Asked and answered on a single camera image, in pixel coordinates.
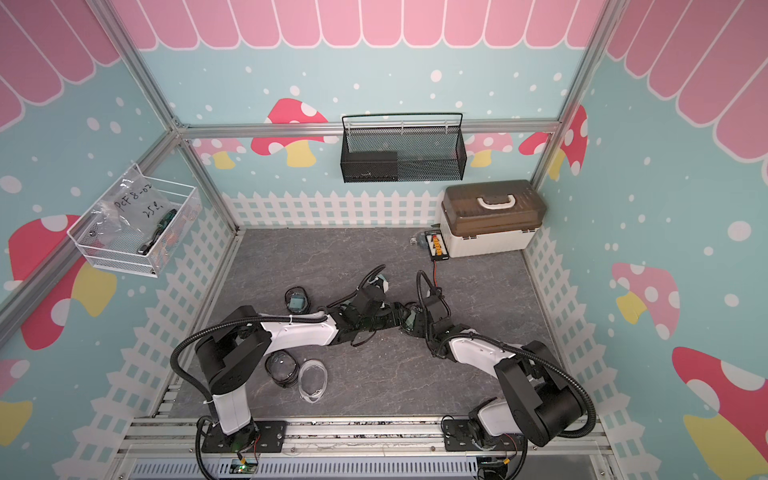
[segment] pink mushroom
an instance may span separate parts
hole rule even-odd
[[[683,417],[704,461],[720,478],[744,479],[768,472],[768,382],[706,353],[672,351],[672,365],[688,388],[716,415]],[[729,445],[738,462],[723,452]]]
[[[25,280],[66,237],[67,228],[77,219],[76,215],[44,217],[16,230],[8,239],[14,280],[6,282],[5,288],[13,290]],[[79,259],[22,324],[27,347],[44,349],[58,339],[64,331],[73,298],[82,303],[91,316],[101,314],[114,295],[117,283],[115,275],[95,269],[85,258]]]
[[[576,116],[571,122],[571,127],[565,132],[565,138],[560,145],[560,150],[554,156],[554,162],[549,167],[549,177],[552,180],[560,179],[560,167],[563,160],[568,158],[573,175],[578,175],[587,154],[587,111],[579,105]]]
[[[206,165],[210,165],[210,159],[213,157],[214,166],[219,170],[235,168],[235,163],[227,152],[234,151],[238,154],[246,152],[243,144],[236,138],[196,138],[192,142],[192,147]]]
[[[660,268],[630,263],[614,263],[614,281],[629,293],[616,299],[624,319],[635,324],[646,310],[663,340],[669,339],[680,319],[680,294],[672,274]]]
[[[307,124],[328,123],[326,118],[308,104],[295,98],[281,98],[267,116],[268,124]],[[288,152],[289,167],[312,167],[317,159],[310,150],[309,141],[335,144],[338,137],[268,137],[254,138],[250,143],[251,150],[259,155],[271,155],[285,147]]]
[[[536,132],[523,140],[519,148],[520,153],[523,155],[540,154],[547,147],[547,141],[549,141],[549,134],[540,131]]]
[[[511,152],[515,147],[510,134],[476,134],[464,141],[467,156],[472,159],[470,167],[487,167],[491,164],[491,151]]]

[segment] metal bracket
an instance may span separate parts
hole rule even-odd
[[[280,453],[283,450],[283,441],[285,440],[286,426],[288,422],[281,421],[259,421],[255,422],[258,428],[256,444],[257,453]],[[244,436],[248,436],[252,432],[246,432]],[[203,445],[200,447],[202,453],[234,453],[243,447],[235,445],[236,442],[241,441],[243,444],[250,444],[249,441],[244,441],[235,435],[224,435],[221,431],[221,425],[211,427],[205,435]]]

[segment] plastic bag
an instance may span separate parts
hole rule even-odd
[[[122,235],[143,244],[174,208],[150,179],[132,168],[96,203],[99,215],[90,235],[105,246]]]

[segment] white polka dot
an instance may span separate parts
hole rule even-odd
[[[12,292],[13,290],[16,290],[16,287],[21,284],[22,284],[21,280],[8,280],[7,282],[2,284],[2,287],[7,291]]]
[[[11,377],[20,379],[29,370],[29,360],[19,360],[11,367]]]
[[[277,143],[277,142],[275,142],[275,141],[274,141],[274,142],[272,142],[271,144],[269,144],[269,146],[267,147],[267,150],[269,150],[271,154],[274,154],[274,153],[276,153],[276,152],[279,152],[279,151],[281,151],[282,149],[283,149],[283,145],[282,145],[282,144],[279,144],[279,143]]]
[[[715,393],[712,387],[699,379],[689,380],[686,385],[707,405],[712,407],[715,412],[720,411],[720,399],[717,398],[717,393]]]
[[[728,306],[738,306],[739,305],[739,297],[736,295],[733,295],[732,293],[728,293],[725,296],[725,304]]]
[[[723,370],[726,378],[742,390],[759,390],[766,381],[761,376],[757,376],[754,373],[747,372],[746,370],[742,370],[737,366],[733,366],[730,363],[723,361],[720,361],[720,368]]]
[[[656,300],[659,299],[659,292],[652,286],[649,286],[647,289],[645,289],[645,299],[649,302],[653,303]]]
[[[656,325],[656,333],[659,334],[659,337],[662,340],[669,340],[670,338],[670,330],[667,328],[666,325],[662,325],[661,323]]]
[[[5,175],[0,178],[0,188],[10,194],[17,194],[22,191],[22,183],[18,181],[18,178]]]
[[[734,242],[743,242],[752,234],[752,227],[745,221],[733,222],[728,227],[728,237]]]
[[[65,298],[59,300],[51,308],[51,320],[58,326],[64,326],[67,324],[67,317],[69,316],[69,303],[72,299]]]
[[[67,228],[67,216],[66,215],[51,215],[50,217],[43,217],[40,219],[43,227],[47,228],[51,232],[61,232]]]

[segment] handwritten label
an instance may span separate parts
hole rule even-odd
[[[139,198],[141,198],[142,194],[147,193],[149,191],[149,189],[151,189],[151,188],[152,188],[152,184],[146,184],[146,185],[144,185],[143,188],[141,188],[141,190],[138,190],[137,192],[134,192],[134,191],[128,192],[120,200],[114,202],[114,205],[121,212],[125,212],[123,207],[127,207],[128,205],[132,205],[131,200],[138,200]]]

